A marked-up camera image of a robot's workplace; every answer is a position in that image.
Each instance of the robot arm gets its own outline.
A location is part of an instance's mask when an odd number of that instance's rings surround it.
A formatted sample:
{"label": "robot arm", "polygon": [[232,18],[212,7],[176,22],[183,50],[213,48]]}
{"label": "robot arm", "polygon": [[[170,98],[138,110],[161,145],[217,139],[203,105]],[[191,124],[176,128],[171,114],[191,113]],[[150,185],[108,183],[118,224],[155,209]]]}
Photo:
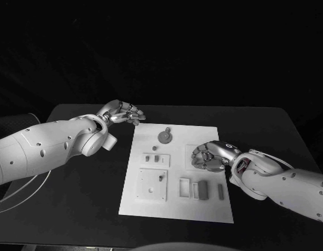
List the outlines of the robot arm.
{"label": "robot arm", "polygon": [[[197,163],[202,154],[203,163]],[[196,168],[220,172],[230,166],[229,181],[256,200],[266,197],[282,207],[311,219],[323,221],[323,174],[294,169],[279,159],[250,150],[242,153],[230,144],[212,141],[191,153]],[[291,167],[284,170],[276,161]]]}
{"label": "robot arm", "polygon": [[0,139],[0,185],[47,172],[75,155],[91,156],[101,147],[111,150],[117,139],[108,127],[124,121],[137,126],[142,119],[137,107],[114,100],[95,115],[43,123],[9,135]]}

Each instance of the table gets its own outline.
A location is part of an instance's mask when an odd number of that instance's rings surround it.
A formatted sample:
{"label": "table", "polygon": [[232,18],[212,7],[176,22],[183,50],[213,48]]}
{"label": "table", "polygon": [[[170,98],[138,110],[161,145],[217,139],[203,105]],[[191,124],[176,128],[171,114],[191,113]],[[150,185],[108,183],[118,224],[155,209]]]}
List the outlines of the table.
{"label": "table", "polygon": [[[95,113],[102,105],[58,105],[47,122]],[[219,139],[242,151],[256,149],[295,168],[320,172],[285,111],[258,107],[138,106],[144,123],[217,127]],[[0,244],[137,247],[196,242],[240,250],[323,250],[323,223],[258,201],[227,184],[235,224],[118,215],[134,126],[112,125],[118,142],[108,152],[72,157],[50,172],[35,196],[0,214]],[[35,191],[45,174],[0,210]],[[29,180],[13,181],[7,194]]]}

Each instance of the dark table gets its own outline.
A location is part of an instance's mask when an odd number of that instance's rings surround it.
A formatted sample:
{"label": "dark table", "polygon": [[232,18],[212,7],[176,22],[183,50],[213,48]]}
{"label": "dark table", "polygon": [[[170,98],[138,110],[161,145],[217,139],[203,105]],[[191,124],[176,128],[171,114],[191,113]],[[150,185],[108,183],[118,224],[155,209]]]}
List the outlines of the dark table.
{"label": "dark table", "polygon": [[[95,113],[102,105],[59,105],[47,122]],[[217,127],[219,140],[242,151],[256,149],[295,168],[320,173],[285,111],[255,107],[138,106],[144,123]],[[0,214],[0,243],[137,247],[163,242],[197,242],[240,250],[323,250],[323,223],[258,201],[227,184],[235,224],[118,215],[134,126],[112,125],[118,143],[111,151],[72,157],[50,172],[35,196]],[[14,198],[9,208],[35,191],[45,174]],[[10,194],[29,178],[11,183]]]}

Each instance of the black background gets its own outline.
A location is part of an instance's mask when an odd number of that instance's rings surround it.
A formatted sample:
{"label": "black background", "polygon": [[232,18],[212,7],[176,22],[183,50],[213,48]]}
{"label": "black background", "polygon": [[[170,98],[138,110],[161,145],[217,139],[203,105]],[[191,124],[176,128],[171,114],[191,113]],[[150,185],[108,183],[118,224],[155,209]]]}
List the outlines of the black background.
{"label": "black background", "polygon": [[112,99],[279,107],[323,171],[323,5],[0,1],[0,116]]}

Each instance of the white robotic arm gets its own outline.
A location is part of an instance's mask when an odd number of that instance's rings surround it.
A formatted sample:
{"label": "white robotic arm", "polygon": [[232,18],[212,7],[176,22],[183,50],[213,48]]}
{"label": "white robotic arm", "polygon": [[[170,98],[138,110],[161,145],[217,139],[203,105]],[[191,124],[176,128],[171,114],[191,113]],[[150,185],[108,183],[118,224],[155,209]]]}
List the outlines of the white robotic arm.
{"label": "white robotic arm", "polygon": [[[203,163],[197,163],[202,154]],[[266,197],[286,209],[323,221],[323,174],[294,169],[288,163],[259,151],[242,153],[230,144],[210,141],[191,153],[191,164],[210,172],[232,167],[229,181],[256,200]],[[278,162],[289,167],[284,170]]]}
{"label": "white robotic arm", "polygon": [[95,115],[82,115],[35,125],[0,139],[0,185],[35,176],[63,165],[75,155],[111,150],[117,139],[108,133],[114,123],[135,126],[144,119],[135,106],[111,101]]}

